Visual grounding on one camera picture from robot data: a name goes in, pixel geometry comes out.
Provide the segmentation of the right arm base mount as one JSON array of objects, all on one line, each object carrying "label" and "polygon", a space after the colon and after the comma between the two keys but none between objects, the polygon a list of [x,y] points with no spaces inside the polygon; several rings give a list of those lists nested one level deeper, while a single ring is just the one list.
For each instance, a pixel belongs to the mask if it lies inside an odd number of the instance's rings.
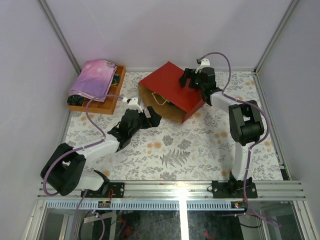
[{"label": "right arm base mount", "polygon": [[213,197],[215,199],[244,199],[244,183],[245,183],[245,193],[248,199],[257,199],[258,193],[256,184],[252,181],[250,177],[245,182],[241,180],[236,181],[212,181],[212,191]]}]

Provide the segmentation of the wooden organizer tray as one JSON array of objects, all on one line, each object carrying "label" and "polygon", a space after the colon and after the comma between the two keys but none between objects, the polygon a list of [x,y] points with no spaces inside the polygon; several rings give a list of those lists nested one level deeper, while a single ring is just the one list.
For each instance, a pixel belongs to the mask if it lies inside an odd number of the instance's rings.
[{"label": "wooden organizer tray", "polygon": [[[108,94],[111,94],[111,95],[120,94],[120,91],[124,82],[124,78],[126,75],[126,67],[123,65],[119,65],[117,67],[115,74],[119,75],[120,79],[117,85],[110,86]],[[95,100],[88,105],[87,111],[89,113],[94,113],[94,114],[113,115],[117,105],[117,101],[118,99],[116,97],[106,97],[104,102]],[[81,106],[70,105],[70,104],[68,104],[67,106],[72,111],[85,112],[86,105],[88,102],[89,102],[89,99],[86,98]]]}]

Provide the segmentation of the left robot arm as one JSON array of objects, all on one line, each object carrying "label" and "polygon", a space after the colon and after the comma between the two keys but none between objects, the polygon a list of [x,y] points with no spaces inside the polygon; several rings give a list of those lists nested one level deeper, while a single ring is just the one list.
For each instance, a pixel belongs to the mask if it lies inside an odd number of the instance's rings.
[{"label": "left robot arm", "polygon": [[98,170],[86,172],[85,164],[121,151],[139,130],[158,127],[162,117],[151,106],[147,110],[149,117],[144,111],[127,109],[120,122],[96,142],[79,147],[60,144],[40,173],[45,194],[51,195],[47,190],[47,185],[50,185],[61,196],[67,196],[76,189],[80,189],[81,196],[87,198],[114,196],[116,188],[110,185],[108,177]]}]

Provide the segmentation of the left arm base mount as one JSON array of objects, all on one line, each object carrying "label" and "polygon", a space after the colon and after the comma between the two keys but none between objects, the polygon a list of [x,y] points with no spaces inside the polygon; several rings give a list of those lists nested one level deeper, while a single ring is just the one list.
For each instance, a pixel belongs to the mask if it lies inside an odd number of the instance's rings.
[{"label": "left arm base mount", "polygon": [[86,198],[123,198],[125,193],[124,182],[110,182],[104,184],[99,190],[88,190],[86,192]]}]

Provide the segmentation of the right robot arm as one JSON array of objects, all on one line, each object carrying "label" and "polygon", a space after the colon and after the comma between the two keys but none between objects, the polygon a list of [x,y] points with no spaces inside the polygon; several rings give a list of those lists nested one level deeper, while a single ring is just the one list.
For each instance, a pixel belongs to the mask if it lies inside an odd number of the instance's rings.
[{"label": "right robot arm", "polygon": [[186,68],[179,79],[184,88],[200,90],[202,99],[210,106],[219,108],[229,117],[230,135],[235,145],[235,157],[229,174],[226,190],[233,197],[240,197],[246,187],[252,186],[251,151],[264,133],[261,112],[256,101],[243,101],[227,95],[217,87],[215,70],[212,67],[202,69]]}]

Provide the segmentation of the red paper bag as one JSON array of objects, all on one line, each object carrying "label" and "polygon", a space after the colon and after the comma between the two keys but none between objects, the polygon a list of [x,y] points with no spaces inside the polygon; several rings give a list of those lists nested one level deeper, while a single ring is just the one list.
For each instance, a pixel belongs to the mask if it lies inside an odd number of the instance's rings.
[{"label": "red paper bag", "polygon": [[[180,87],[179,78],[183,73],[181,68],[168,61],[138,83],[138,93],[144,105],[153,107],[162,118],[178,124],[184,123],[205,104],[197,89]],[[164,99],[175,106],[160,105]]]}]

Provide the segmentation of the green Fox's candy bag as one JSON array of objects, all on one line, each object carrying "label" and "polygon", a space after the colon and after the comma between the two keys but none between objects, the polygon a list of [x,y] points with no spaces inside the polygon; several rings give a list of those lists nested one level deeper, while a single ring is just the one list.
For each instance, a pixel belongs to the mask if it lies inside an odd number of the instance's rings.
[{"label": "green Fox's candy bag", "polygon": [[175,106],[174,103],[172,103],[171,101],[168,101],[167,99],[164,99],[159,105],[160,105],[160,106],[169,105],[169,106],[171,106],[171,107]]}]

